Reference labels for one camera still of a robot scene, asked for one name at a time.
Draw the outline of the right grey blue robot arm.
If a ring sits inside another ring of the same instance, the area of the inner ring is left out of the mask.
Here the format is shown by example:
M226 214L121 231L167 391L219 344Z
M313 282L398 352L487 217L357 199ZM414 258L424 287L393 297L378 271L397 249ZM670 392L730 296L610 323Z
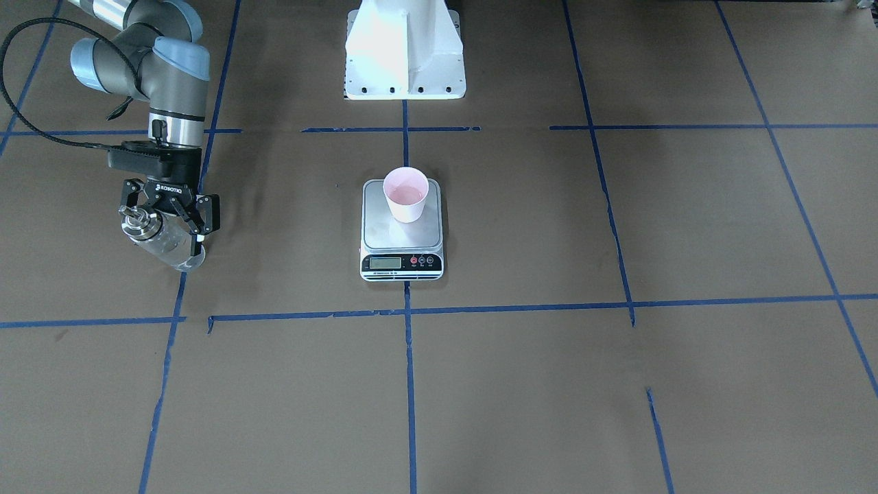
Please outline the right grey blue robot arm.
M123 190L123 231L179 271L202 261L220 227L220 201L200 196L210 53L200 16L184 1L78 1L113 26L112 40L83 38L70 67L84 86L150 107L147 140L108 150L108 166L144 175Z

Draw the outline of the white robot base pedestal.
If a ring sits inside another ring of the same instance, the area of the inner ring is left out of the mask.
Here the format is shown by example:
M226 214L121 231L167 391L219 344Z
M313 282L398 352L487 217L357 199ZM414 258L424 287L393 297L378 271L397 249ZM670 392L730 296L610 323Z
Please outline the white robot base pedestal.
M467 91L457 10L445 1L363 1L347 15L349 100L450 100Z

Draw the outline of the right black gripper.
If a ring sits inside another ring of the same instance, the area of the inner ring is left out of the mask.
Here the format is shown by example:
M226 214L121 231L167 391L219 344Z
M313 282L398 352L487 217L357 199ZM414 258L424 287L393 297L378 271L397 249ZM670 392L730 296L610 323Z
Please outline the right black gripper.
M122 185L119 215L123 219L145 219L145 209L138 205L141 192L145 209L182 219L189 227L191 256L203 253L201 237L222 227L222 201L219 195L195 195L186 184L169 184L157 180L143 182L126 179Z

